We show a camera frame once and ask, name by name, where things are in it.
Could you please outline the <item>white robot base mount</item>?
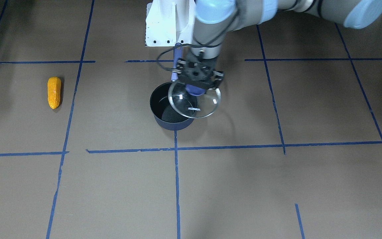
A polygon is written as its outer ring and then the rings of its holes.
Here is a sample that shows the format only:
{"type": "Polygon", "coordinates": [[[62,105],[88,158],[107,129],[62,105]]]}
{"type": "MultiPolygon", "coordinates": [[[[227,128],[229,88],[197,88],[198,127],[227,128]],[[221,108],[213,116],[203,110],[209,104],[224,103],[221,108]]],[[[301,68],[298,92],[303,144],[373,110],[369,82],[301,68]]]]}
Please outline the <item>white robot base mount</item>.
{"type": "Polygon", "coordinates": [[[191,44],[195,22],[194,0],[153,0],[147,4],[145,44],[170,47],[191,44]]]}

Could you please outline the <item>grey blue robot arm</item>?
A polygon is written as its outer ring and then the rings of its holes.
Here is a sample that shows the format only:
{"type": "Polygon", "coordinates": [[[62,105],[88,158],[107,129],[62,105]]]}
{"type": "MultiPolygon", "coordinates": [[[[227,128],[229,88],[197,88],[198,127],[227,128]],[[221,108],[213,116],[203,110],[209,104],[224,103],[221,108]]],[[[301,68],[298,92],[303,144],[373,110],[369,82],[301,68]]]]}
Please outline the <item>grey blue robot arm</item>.
{"type": "Polygon", "coordinates": [[[286,11],[362,29],[382,14],[382,0],[197,0],[190,53],[176,64],[179,82],[194,96],[218,88],[223,73],[215,65],[226,34],[286,11]]]}

